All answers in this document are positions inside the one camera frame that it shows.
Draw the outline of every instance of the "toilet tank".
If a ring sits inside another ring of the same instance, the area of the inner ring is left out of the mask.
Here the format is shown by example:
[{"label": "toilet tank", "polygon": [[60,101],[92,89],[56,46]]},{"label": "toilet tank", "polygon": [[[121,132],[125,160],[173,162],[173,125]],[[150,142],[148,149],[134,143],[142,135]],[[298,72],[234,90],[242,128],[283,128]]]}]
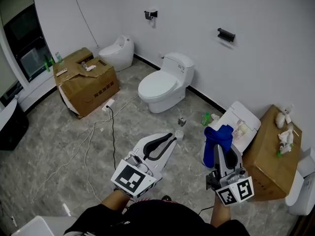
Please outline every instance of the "toilet tank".
[{"label": "toilet tank", "polygon": [[188,87],[193,78],[194,63],[193,61],[181,53],[169,53],[164,56],[162,71],[175,76]]}]

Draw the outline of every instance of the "white cable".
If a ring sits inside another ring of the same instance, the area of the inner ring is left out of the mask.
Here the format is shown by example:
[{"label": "white cable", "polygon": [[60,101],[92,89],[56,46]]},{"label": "white cable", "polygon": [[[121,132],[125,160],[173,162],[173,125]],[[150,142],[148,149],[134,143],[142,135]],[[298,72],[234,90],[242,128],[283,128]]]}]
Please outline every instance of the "white cable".
[{"label": "white cable", "polygon": [[[123,110],[123,109],[125,108],[125,106],[127,106],[130,101],[133,101],[133,100],[136,99],[137,97],[138,97],[138,95],[137,95],[136,97],[132,98],[131,100],[129,100],[122,108],[120,108],[120,109],[118,110],[118,112],[117,112],[113,117],[115,117],[116,115],[118,115],[119,112],[120,112],[121,110]],[[88,166],[87,166],[87,164],[86,164],[86,157],[87,157],[87,154],[88,154],[89,149],[90,149],[91,139],[92,139],[92,137],[93,137],[95,128],[96,128],[96,127],[99,127],[99,126],[102,126],[104,123],[110,121],[110,119],[113,118],[113,117],[110,117],[109,111],[108,111],[108,116],[109,116],[109,118],[108,118],[107,120],[97,120],[97,121],[94,122],[92,130],[89,132],[89,134],[88,134],[88,136],[86,137],[86,139],[84,139],[84,141],[80,144],[80,146],[79,146],[78,150],[76,151],[76,153],[70,158],[70,160],[69,160],[66,164],[61,165],[55,172],[51,173],[50,176],[40,185],[40,187],[36,190],[35,196],[34,196],[34,197],[32,198],[32,200],[31,200],[31,204],[34,202],[34,199],[37,197],[37,194],[38,194],[39,190],[43,187],[43,185],[45,184],[45,182],[47,182],[47,181],[48,181],[54,174],[56,174],[63,166],[67,166],[67,165],[72,161],[72,159],[79,153],[79,150],[80,150],[80,147],[82,146],[82,144],[89,138],[89,136],[90,136],[91,134],[92,134],[92,135],[91,135],[91,137],[90,137],[90,139],[89,139],[89,146],[88,146],[87,151],[85,152],[84,165],[85,165],[85,167],[86,167],[86,169],[87,169],[87,171],[88,171],[88,184],[89,184],[90,187],[92,188],[94,196],[101,202],[101,200],[96,196],[95,191],[94,191],[94,188],[93,188],[93,186],[91,185],[91,183],[90,183],[90,181],[89,181],[90,173],[89,173]]]}]

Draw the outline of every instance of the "toilet cushion cover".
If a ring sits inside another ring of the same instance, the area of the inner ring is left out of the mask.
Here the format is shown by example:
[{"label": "toilet cushion cover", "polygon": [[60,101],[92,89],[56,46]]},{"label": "toilet cushion cover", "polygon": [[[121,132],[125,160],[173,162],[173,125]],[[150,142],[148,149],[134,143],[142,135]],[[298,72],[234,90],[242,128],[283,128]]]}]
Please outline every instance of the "toilet cushion cover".
[{"label": "toilet cushion cover", "polygon": [[138,91],[145,98],[154,98],[170,92],[176,85],[175,76],[164,71],[156,71],[140,82]]}]

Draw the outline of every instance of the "marble tile floor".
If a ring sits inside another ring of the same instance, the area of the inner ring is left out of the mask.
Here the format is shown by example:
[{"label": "marble tile floor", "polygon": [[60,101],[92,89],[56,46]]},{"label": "marble tile floor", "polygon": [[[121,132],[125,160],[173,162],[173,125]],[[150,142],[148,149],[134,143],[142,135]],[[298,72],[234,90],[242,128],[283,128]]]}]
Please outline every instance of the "marble tile floor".
[{"label": "marble tile floor", "polygon": [[[154,69],[134,59],[132,67],[118,72],[121,90],[114,96],[116,113],[137,95],[140,81]],[[84,167],[85,142],[72,162],[47,181],[34,202],[36,190],[57,168],[69,161],[96,120],[108,115],[98,107],[83,119],[77,119],[54,92],[29,114],[30,126],[18,146],[11,152],[0,152],[0,200],[3,209],[15,217],[22,227],[36,215],[66,216],[65,203],[73,216],[98,204],[87,183]],[[186,98],[161,114],[152,114],[136,98],[115,117],[116,162],[126,156],[139,139],[158,132],[174,132],[179,117],[187,119],[185,138],[178,142],[166,167],[163,180],[147,192],[144,198],[160,199],[170,195],[196,212],[213,205],[214,192],[205,189],[207,170],[200,162],[199,151],[204,139],[200,121],[205,112],[219,111],[187,91]],[[112,122],[95,129],[87,155],[90,182],[97,196],[104,199],[113,189],[110,178],[114,172]],[[0,227],[9,235],[17,230],[0,207]],[[203,211],[202,218],[210,221],[212,209]],[[240,220],[251,236],[284,236],[290,232],[296,217],[287,213],[282,200],[243,202],[232,208],[232,218]]]}]

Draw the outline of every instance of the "open cardboard box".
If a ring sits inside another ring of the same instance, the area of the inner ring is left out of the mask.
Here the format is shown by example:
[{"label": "open cardboard box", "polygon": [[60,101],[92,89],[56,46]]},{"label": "open cardboard box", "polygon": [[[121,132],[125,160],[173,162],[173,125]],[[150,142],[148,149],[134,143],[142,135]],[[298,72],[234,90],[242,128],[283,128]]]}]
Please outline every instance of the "open cardboard box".
[{"label": "open cardboard box", "polygon": [[[87,72],[81,62],[96,67]],[[67,107],[82,118],[105,102],[120,89],[114,67],[102,58],[93,58],[92,52],[82,48],[54,64],[54,77]]]}]

